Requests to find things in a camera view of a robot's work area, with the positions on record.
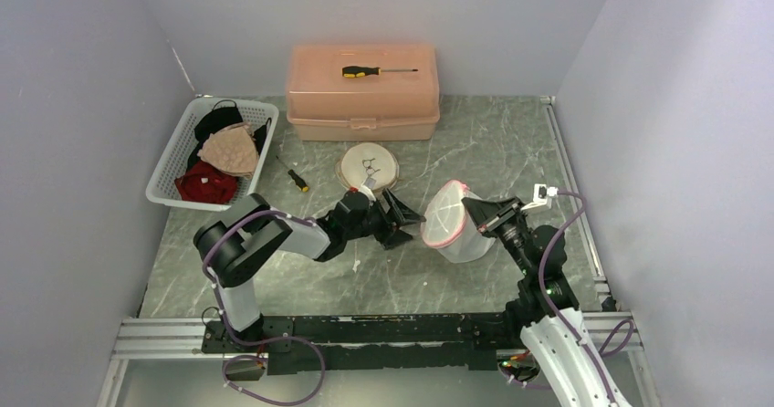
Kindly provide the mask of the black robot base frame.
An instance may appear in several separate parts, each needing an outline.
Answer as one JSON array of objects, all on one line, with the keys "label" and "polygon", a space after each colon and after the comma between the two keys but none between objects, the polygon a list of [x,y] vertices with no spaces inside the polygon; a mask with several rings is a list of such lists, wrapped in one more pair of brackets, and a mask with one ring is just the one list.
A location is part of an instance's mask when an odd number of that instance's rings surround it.
[{"label": "black robot base frame", "polygon": [[529,381],[539,366],[504,313],[265,316],[263,338],[240,345],[222,320],[205,322],[205,355],[249,354],[270,375],[319,370],[464,367]]}]

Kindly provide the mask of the white mesh bag red zipper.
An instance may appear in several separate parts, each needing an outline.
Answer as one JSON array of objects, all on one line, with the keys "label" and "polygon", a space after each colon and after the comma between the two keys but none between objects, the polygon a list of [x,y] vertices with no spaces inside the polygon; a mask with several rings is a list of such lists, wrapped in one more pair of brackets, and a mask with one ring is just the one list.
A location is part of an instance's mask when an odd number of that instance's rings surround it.
[{"label": "white mesh bag red zipper", "polygon": [[420,227],[424,244],[454,264],[483,257],[495,243],[493,238],[478,233],[462,203],[466,198],[479,200],[466,184],[448,181],[427,205]]}]

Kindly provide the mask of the beige mesh laundry bag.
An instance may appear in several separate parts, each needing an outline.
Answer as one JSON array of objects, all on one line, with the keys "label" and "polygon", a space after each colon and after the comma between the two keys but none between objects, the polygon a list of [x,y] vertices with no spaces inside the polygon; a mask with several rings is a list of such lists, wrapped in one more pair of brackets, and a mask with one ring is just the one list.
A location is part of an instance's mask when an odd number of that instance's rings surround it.
[{"label": "beige mesh laundry bag", "polygon": [[395,155],[373,142],[360,142],[349,147],[337,161],[335,172],[347,188],[358,188],[367,178],[376,181],[374,190],[392,188],[400,175]]}]

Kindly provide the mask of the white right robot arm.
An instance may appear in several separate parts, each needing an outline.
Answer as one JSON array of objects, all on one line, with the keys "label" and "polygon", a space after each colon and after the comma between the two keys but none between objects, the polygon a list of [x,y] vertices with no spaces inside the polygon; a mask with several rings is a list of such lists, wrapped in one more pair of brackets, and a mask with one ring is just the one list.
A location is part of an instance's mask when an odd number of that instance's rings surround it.
[{"label": "white right robot arm", "polygon": [[465,198],[462,204],[477,231],[496,238],[523,275],[518,296],[507,303],[503,315],[507,343],[528,350],[561,405],[628,405],[593,343],[563,272],[565,232],[585,209],[579,208],[560,227],[531,228],[527,207],[517,197],[502,201]]}]

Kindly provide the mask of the beige lace bra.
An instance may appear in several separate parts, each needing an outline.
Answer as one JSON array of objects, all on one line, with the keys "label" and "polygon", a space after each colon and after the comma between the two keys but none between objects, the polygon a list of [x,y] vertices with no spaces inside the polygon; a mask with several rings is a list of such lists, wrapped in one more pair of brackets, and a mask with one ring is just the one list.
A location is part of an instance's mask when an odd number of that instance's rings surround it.
[{"label": "beige lace bra", "polygon": [[216,170],[235,177],[252,177],[259,160],[256,142],[246,122],[212,133],[196,155]]}]

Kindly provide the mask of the red bra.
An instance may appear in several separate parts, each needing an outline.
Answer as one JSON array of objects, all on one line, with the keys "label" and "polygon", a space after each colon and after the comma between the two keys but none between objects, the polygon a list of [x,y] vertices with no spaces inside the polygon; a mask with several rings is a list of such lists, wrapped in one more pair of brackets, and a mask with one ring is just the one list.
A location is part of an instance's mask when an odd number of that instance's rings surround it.
[{"label": "red bra", "polygon": [[235,176],[217,170],[207,162],[198,162],[174,180],[181,199],[205,204],[227,204],[238,187]]}]

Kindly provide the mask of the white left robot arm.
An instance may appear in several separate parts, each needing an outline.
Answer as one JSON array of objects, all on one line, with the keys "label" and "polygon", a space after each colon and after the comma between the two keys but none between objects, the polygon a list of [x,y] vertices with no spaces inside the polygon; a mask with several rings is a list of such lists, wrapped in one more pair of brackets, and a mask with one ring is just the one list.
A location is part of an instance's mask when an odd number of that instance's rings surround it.
[{"label": "white left robot arm", "polygon": [[318,218],[279,211],[251,193],[200,227],[193,245],[214,288],[226,340],[249,352],[260,344],[264,324],[254,278],[276,252],[322,263],[340,255],[348,242],[365,237],[390,250],[412,240],[405,226],[424,220],[388,189],[375,198],[365,189],[351,188]]}]

